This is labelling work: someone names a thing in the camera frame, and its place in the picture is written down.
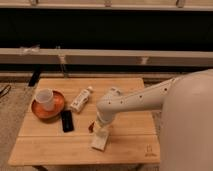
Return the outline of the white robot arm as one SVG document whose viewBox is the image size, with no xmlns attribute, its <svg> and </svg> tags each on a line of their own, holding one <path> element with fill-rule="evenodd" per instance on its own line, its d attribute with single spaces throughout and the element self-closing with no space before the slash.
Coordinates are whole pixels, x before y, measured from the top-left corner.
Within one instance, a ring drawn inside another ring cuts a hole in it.
<svg viewBox="0 0 213 171">
<path fill-rule="evenodd" d="M 121 112 L 160 110 L 159 171 L 213 171 L 213 69 L 129 94 L 111 88 L 96 109 L 98 128 L 111 124 Z"/>
</svg>

